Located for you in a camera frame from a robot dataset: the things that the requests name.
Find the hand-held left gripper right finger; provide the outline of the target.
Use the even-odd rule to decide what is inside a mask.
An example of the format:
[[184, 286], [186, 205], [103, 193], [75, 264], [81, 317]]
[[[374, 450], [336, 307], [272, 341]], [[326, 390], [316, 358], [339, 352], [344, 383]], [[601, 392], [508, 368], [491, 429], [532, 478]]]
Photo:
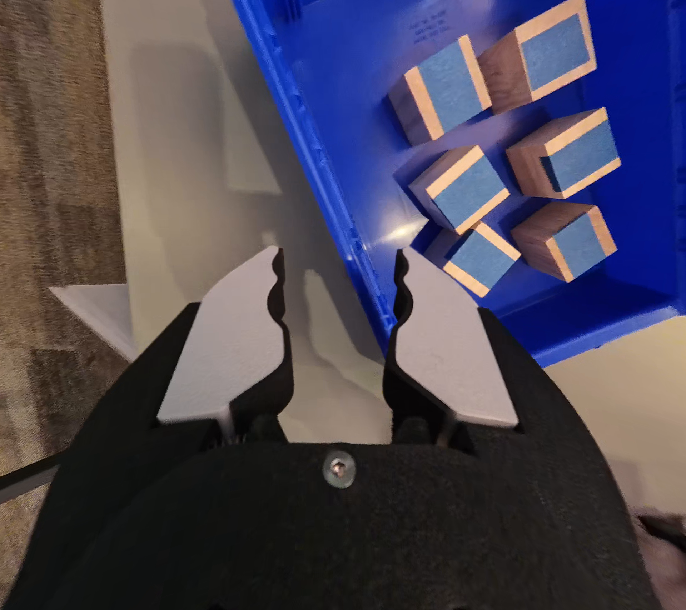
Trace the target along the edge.
[[397, 323], [383, 368], [392, 443], [449, 445], [466, 424], [516, 428], [482, 309], [411, 247], [397, 251], [394, 282]]

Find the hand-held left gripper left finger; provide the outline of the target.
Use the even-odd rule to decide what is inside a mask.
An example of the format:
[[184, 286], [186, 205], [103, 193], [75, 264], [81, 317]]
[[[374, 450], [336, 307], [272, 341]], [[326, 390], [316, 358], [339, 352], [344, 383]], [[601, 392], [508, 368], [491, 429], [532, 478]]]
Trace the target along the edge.
[[157, 413], [161, 424], [210, 419], [225, 441], [287, 441], [294, 394], [285, 260], [268, 246], [203, 297]]

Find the wooden cube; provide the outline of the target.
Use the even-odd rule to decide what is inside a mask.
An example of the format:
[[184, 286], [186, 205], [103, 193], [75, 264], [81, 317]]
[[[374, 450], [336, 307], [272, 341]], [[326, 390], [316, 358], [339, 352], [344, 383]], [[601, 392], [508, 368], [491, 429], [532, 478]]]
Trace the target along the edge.
[[436, 141], [492, 107], [467, 34], [404, 72], [388, 98], [411, 146]]
[[506, 149], [523, 195], [568, 199], [621, 165], [606, 108], [553, 119]]
[[528, 266], [567, 283], [617, 250], [602, 212], [587, 203], [547, 203], [510, 235]]
[[477, 57], [494, 115], [528, 105], [597, 67], [586, 0], [566, 0]]
[[464, 234], [510, 196], [477, 145], [446, 151], [408, 186], [438, 227]]
[[462, 235], [443, 229], [424, 257], [471, 291], [485, 297], [521, 258], [521, 252], [484, 221]]

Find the blue plastic bin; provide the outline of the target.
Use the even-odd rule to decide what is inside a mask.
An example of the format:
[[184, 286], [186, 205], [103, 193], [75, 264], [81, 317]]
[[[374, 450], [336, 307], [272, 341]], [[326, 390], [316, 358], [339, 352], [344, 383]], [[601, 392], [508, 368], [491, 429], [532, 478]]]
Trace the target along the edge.
[[621, 167], [574, 196], [618, 251], [566, 284], [519, 260], [480, 304], [543, 366], [685, 314], [685, 0], [586, 0], [597, 69], [544, 99], [486, 112], [410, 148], [387, 94], [467, 34], [480, 54], [564, 0], [233, 0], [382, 351], [397, 250], [436, 232], [406, 187], [445, 149], [479, 144], [510, 188], [486, 222], [505, 237], [542, 205], [505, 155], [552, 118], [605, 107]]

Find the white table leg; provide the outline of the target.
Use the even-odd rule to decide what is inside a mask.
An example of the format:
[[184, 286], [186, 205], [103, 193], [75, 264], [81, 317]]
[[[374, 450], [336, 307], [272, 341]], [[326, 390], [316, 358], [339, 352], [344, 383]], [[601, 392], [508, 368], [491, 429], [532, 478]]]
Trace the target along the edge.
[[50, 286], [49, 291], [128, 363], [138, 357], [127, 283]]

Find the grey metal bracket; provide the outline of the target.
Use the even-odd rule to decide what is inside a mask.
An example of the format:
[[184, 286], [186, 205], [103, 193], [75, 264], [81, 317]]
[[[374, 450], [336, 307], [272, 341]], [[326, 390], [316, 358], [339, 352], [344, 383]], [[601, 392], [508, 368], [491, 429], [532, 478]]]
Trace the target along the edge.
[[49, 460], [34, 463], [1, 477], [1, 504], [7, 503], [41, 486], [48, 485], [59, 468]]

